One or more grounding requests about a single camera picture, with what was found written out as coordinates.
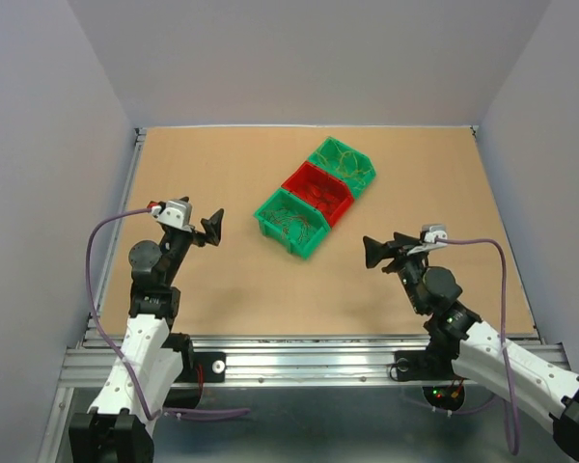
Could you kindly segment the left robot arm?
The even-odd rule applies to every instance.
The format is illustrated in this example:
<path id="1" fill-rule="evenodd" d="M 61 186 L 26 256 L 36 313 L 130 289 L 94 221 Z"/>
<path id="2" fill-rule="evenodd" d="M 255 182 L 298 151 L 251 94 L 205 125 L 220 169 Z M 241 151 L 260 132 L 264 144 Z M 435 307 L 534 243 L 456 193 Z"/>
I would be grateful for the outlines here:
<path id="1" fill-rule="evenodd" d="M 224 211 L 195 227 L 192 205 L 183 197 L 151 202 L 144 209 L 159 224 L 158 242 L 142 240 L 128 253 L 129 310 L 124 339 L 107 342 L 116 359 L 102 389 L 85 413 L 73 415 L 69 444 L 75 462 L 151 462 L 153 432 L 176 380 L 195 368 L 192 340 L 172 331 L 180 291 L 173 285 L 193 246 L 221 242 Z"/>

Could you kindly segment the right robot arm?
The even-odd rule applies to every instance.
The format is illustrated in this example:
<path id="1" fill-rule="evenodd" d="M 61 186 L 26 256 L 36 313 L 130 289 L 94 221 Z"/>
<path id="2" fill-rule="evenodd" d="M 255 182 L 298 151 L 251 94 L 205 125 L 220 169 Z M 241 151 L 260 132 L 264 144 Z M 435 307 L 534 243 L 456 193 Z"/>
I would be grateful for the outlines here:
<path id="1" fill-rule="evenodd" d="M 579 374 L 559 368 L 510 340 L 460 301 L 451 270 L 430 264 L 431 252 L 451 244 L 443 225 L 425 225 L 417 237 L 395 232 L 387 242 L 364 237 L 365 262 L 398 275 L 412 309 L 427 317 L 429 343 L 418 359 L 397 358 L 391 377 L 424 371 L 434 379 L 467 379 L 504 402 L 511 454 L 520 450 L 519 415 L 540 424 L 568 457 L 579 462 Z"/>

